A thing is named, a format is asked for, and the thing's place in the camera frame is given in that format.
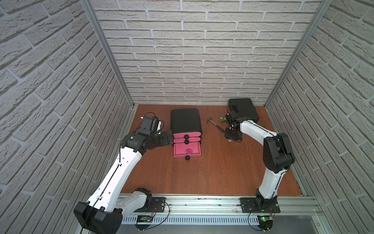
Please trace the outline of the left controller board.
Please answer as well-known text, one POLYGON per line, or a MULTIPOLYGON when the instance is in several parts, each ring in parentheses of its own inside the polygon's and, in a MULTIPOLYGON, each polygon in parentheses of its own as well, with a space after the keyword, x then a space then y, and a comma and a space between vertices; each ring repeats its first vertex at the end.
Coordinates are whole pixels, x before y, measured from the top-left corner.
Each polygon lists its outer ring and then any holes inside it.
POLYGON ((150 215, 138 215, 135 227, 138 231, 144 231, 150 227, 153 222, 153 217, 150 215))

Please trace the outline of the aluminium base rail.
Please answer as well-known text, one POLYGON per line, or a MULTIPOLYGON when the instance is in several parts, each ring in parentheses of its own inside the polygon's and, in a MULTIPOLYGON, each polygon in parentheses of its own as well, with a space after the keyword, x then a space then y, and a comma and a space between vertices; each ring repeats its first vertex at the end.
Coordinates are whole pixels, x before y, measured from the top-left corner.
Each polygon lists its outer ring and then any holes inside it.
MULTIPOLYGON (((163 213, 146 213, 149 215, 248 215, 242 212, 240 198, 244 196, 203 196, 203 195, 153 195, 165 197, 163 213)), ((104 197, 99 200, 90 199, 88 204, 105 212, 122 210, 123 217, 139 214, 135 210, 145 205, 147 197, 135 198, 131 194, 121 194, 114 197, 114 204, 108 206, 104 197)), ((278 217, 281 215, 314 216, 322 215, 322 210, 314 197, 284 197, 277 198, 280 213, 249 213, 258 216, 278 217)))

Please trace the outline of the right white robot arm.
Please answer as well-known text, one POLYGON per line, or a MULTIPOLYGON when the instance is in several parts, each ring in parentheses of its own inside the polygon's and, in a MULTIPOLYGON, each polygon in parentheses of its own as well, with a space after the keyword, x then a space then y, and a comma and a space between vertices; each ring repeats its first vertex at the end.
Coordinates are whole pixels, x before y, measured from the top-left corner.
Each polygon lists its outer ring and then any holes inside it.
POLYGON ((295 162, 290 138, 285 133, 276 133, 265 129, 248 117, 238 118, 233 112, 226 115, 229 128, 225 130, 227 139, 234 135, 246 134, 263 146, 263 162, 266 167, 262 184, 256 191, 254 206, 264 210, 276 203, 278 188, 283 176, 295 162))

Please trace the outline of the right controller board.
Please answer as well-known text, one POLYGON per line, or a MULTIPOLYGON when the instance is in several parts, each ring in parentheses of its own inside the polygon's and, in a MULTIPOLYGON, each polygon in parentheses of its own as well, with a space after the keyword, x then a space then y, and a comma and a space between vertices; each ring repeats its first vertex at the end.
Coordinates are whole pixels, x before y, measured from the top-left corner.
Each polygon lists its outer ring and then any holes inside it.
POLYGON ((273 227, 273 218, 270 216, 257 216, 258 228, 262 231, 270 231, 273 227))

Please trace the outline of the aluminium frame post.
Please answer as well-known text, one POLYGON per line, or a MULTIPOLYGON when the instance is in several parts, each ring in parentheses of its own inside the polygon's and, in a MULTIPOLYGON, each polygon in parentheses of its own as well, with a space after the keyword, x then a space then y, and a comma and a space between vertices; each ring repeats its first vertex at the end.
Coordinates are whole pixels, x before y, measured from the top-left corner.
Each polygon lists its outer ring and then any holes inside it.
POLYGON ((109 65, 111 66, 114 75, 116 79, 118 80, 118 83, 124 93, 124 96, 126 97, 127 103, 130 105, 130 107, 134 108, 134 103, 132 101, 131 95, 125 85, 124 79, 122 77, 122 74, 119 70, 119 67, 116 63, 115 57, 113 55, 113 52, 111 51, 110 45, 104 35, 104 31, 100 25, 100 21, 95 13, 95 10, 91 4, 91 1, 89 0, 81 0, 81 4, 85 10, 85 13, 92 25, 92 28, 97 36, 98 41, 100 42, 102 49, 104 51, 104 54, 107 57, 107 60, 109 62, 109 65))
POLYGON ((297 44, 293 54, 291 55, 289 61, 287 62, 285 68, 283 69, 278 81, 276 82, 272 92, 270 93, 268 99, 266 100, 264 107, 267 108, 271 101, 273 100, 274 96, 276 95, 277 91, 279 90, 280 86, 282 85, 283 81, 285 80, 287 74, 292 69, 295 61, 298 59, 304 48, 307 46, 308 42, 310 41, 314 31, 319 26, 322 18, 326 14, 327 10, 329 9, 330 5, 332 4, 333 0, 323 0, 319 4, 313 18, 311 19, 310 23, 308 24, 303 36, 301 37, 299 43, 297 44))

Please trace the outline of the aluminium frame post right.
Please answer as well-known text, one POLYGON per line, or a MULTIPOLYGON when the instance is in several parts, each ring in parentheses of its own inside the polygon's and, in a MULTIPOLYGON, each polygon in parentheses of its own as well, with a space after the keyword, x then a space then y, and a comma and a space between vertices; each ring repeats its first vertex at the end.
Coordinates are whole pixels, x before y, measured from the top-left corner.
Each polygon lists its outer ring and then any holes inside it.
POLYGON ((283 69, 278 81, 276 82, 272 92, 270 93, 268 99, 266 100, 264 107, 267 108, 271 101, 273 100, 274 96, 276 95, 277 91, 279 90, 280 86, 282 85, 283 81, 285 80, 287 74, 292 69, 295 61, 298 59, 304 48, 307 46, 308 42, 310 41, 314 31, 319 26, 322 18, 326 14, 327 10, 329 9, 330 5, 332 4, 333 0, 323 0, 319 4, 313 18, 311 19, 310 23, 308 24, 303 36, 301 37, 299 43, 297 44, 293 54, 291 55, 289 61, 287 62, 285 68, 283 69))

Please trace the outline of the pink drawer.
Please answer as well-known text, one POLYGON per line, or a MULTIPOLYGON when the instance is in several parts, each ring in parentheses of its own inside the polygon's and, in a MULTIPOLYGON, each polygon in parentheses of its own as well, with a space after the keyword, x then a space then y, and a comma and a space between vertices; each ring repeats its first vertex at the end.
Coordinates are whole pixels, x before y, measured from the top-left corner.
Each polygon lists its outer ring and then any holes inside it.
POLYGON ((190 133, 174 133, 173 136, 174 138, 184 138, 186 139, 189 139, 189 138, 192 138, 192 137, 201 137, 202 133, 200 132, 190 132, 190 133))
POLYGON ((190 137, 188 139, 185 139, 185 138, 175 138, 173 140, 173 143, 174 144, 178 144, 178 143, 183 143, 183 144, 190 144, 191 142, 201 142, 201 138, 200 137, 190 137))
POLYGON ((173 146, 173 156, 174 158, 186 158, 186 157, 200 157, 201 156, 201 147, 199 142, 190 142, 189 144, 185 143, 176 143, 173 146))

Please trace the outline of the controller board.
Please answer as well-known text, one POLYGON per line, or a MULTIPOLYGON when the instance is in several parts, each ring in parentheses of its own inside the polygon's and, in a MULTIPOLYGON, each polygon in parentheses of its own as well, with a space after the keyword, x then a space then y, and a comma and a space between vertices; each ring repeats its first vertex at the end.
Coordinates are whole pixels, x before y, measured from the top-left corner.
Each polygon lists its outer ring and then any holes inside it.
POLYGON ((150 227, 153 222, 153 217, 150 215, 138 215, 135 227, 138 231, 144 231, 150 227))
POLYGON ((262 231, 270 231, 273 227, 273 218, 270 216, 257 216, 258 228, 262 231))

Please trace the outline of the black drawer cabinet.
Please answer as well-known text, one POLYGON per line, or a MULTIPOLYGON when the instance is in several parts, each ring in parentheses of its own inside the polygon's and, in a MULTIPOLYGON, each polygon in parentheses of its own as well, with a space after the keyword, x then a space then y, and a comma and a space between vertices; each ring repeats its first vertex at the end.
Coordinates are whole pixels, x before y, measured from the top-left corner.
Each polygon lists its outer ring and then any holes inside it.
POLYGON ((170 129, 175 138, 201 137, 200 112, 196 108, 174 109, 170 112, 170 129))

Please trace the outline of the black tool case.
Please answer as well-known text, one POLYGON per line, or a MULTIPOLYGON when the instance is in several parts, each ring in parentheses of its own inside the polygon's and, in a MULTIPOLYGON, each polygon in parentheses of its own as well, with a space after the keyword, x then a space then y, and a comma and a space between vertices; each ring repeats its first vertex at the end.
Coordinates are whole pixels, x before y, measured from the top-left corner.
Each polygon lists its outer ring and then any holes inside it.
POLYGON ((260 117, 250 98, 231 98, 228 101, 230 111, 227 114, 229 124, 233 122, 253 121, 257 123, 260 117))

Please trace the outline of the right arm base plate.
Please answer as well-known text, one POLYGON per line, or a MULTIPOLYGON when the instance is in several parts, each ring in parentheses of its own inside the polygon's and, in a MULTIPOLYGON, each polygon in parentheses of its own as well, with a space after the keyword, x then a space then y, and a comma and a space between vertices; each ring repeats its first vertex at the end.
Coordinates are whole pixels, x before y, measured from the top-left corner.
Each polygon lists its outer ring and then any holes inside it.
POLYGON ((258 197, 240 198, 242 212, 249 213, 280 213, 280 207, 276 198, 261 199, 258 197))

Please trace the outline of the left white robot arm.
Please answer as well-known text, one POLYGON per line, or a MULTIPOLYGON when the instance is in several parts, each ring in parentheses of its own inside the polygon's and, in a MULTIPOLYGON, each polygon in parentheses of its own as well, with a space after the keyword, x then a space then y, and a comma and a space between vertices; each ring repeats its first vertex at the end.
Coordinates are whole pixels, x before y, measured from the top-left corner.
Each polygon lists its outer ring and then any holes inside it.
POLYGON ((150 212, 146 221, 152 221, 163 202, 153 202, 152 192, 137 188, 119 201, 120 192, 135 165, 147 150, 172 145, 172 132, 154 135, 130 133, 120 144, 119 153, 111 169, 86 202, 78 202, 74 214, 83 229, 96 234, 115 234, 124 218, 134 212, 150 212))

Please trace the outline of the aluminium frame post left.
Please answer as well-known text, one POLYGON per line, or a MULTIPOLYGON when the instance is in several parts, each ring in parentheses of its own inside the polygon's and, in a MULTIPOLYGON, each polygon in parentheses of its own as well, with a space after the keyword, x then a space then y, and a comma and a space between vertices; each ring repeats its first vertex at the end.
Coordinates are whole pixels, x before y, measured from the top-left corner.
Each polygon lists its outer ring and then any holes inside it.
POLYGON ((134 108, 134 103, 132 101, 131 95, 125 85, 124 79, 122 77, 122 74, 119 70, 119 67, 116 63, 115 57, 113 55, 113 52, 111 51, 110 45, 104 35, 104 31, 100 25, 100 21, 95 13, 95 10, 91 4, 91 1, 89 0, 81 0, 81 4, 85 10, 85 13, 92 25, 92 28, 97 36, 98 41, 100 42, 102 49, 104 51, 104 54, 107 57, 107 60, 109 62, 109 65, 111 66, 114 75, 116 79, 118 80, 118 83, 124 93, 124 96, 126 97, 127 103, 130 105, 130 107, 134 108))

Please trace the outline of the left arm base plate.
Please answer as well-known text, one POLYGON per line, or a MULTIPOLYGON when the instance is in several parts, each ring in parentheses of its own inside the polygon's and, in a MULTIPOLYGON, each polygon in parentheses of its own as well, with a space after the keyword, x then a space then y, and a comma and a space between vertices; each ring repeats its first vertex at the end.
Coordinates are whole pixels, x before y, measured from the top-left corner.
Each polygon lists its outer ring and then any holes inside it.
POLYGON ((147 198, 145 205, 134 211, 134 213, 163 213, 165 211, 166 198, 165 197, 151 197, 147 198))

